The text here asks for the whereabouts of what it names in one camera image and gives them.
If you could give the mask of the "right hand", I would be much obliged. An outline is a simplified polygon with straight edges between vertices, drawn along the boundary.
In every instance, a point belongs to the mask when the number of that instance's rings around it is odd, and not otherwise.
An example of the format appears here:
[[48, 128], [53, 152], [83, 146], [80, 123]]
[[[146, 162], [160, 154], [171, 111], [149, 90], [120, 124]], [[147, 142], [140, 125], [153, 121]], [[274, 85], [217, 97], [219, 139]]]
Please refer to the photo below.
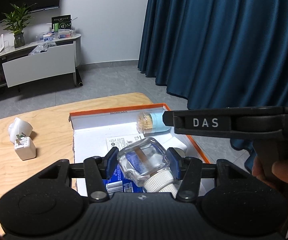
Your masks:
[[[281, 181], [288, 183], [288, 162], [276, 161], [272, 165], [272, 173]], [[276, 186], [266, 178], [262, 163], [258, 156], [254, 158], [252, 175], [268, 186], [274, 189], [276, 188]]]

